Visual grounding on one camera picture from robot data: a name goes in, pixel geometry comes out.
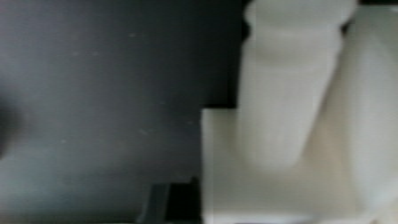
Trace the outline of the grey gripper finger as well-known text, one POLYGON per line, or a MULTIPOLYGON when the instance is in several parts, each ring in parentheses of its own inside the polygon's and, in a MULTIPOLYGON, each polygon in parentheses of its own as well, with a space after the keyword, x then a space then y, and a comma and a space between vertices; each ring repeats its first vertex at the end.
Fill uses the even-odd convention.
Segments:
POLYGON ((203 224, 198 178, 152 186, 139 224, 203 224))

